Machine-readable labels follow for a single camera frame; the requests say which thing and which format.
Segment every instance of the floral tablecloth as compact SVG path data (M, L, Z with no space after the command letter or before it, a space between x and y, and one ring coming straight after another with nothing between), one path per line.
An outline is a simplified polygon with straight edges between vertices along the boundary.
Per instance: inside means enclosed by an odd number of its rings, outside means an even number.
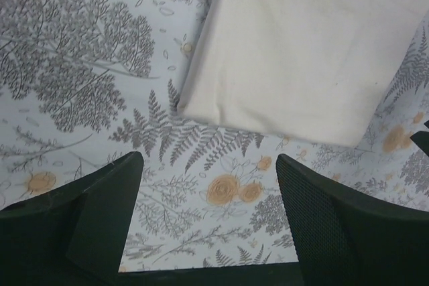
M361 144L345 149L177 116L210 0L0 2L0 209L141 151L120 271L296 261L279 153L428 209L429 158L410 140L429 118L427 20Z

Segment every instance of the leaf pattern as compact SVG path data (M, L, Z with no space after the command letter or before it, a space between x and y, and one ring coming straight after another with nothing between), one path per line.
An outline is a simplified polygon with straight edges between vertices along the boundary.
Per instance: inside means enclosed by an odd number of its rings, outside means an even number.
M152 150L160 140L159 160L162 162L168 149L172 147L170 165L174 166L177 160L187 151L192 151L185 171L199 159L208 154L204 170L208 171L222 156L241 147L245 154L250 142L256 140L260 146L263 136L232 129L220 129L208 125L191 123L177 115L179 94L172 80L168 82L169 109L162 108L152 90L149 95L149 117L134 110L134 123L123 119L123 126L110 136L111 140L127 143L132 142L134 149L143 146L146 155L151 156Z
M387 91L385 100L392 94L395 94L393 101L396 102L399 97L407 90L427 87L429 83L429 56L427 54L428 40L426 29L422 28L422 39L418 49L413 42L408 50L402 65L392 81L391 88Z
M347 149L178 115L188 52L210 2L2 0L0 160L7 179L0 209L32 198L29 182L38 173L54 175L57 187L138 150L145 167L121 262L126 271L296 260L275 178L278 153L370 196L428 211L429 157L409 140L429 118L428 17L362 142ZM386 153L395 127L406 135ZM211 204L210 185L225 176L237 180L235 195ZM244 198L249 186L259 187L254 202L243 201L252 197Z
M4 0L0 87L14 100L33 91L57 129L108 129L125 100L115 74L148 78L151 27L109 0Z
M259 252L252 256L252 254L245 250L244 248L237 246L239 251L239 259L234 260L233 257L230 257L224 254L220 249L216 251L215 259L217 267L227 267L227 266L235 266L235 265L264 265L268 262L268 259L271 256L271 253L268 255L264 254L264 247L262 245ZM207 258L204 258L202 261L203 267L214 267Z

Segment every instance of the folded cloth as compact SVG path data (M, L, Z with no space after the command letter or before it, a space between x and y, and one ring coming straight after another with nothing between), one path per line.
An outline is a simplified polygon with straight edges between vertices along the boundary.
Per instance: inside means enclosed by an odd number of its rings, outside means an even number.
M429 0L212 0L178 112L356 146Z

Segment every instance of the orange rose print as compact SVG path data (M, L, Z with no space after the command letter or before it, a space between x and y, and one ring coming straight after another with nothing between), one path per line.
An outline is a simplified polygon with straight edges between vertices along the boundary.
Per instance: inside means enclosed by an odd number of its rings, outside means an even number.
M408 149L409 147L411 147L411 145L413 144L413 141L411 140L411 136L414 133L409 132L408 134L405 134L402 137L402 142L401 142L401 149Z
M259 170L267 171L269 167L271 167L271 163L272 163L271 157L263 157L261 161L257 163L256 167Z
M393 179L393 173L389 173L386 175L386 179L385 179L386 181L390 181L392 179Z
M247 184L239 190L239 197L244 202L256 201L262 194L262 189L261 183Z
M27 189L31 194L43 194L52 189L56 176L52 172L40 172L29 179Z
M207 202L223 206L230 202L239 189L237 178L231 174L220 175L212 181L207 190Z
M341 173L336 173L332 176L332 180L338 182L341 179Z
M401 144L405 131L401 125L396 125L386 136L383 142L383 152L391 153Z
M424 113L423 112L417 113L416 116L413 118L413 123L414 124L420 123L420 121L423 119L423 117L424 117Z

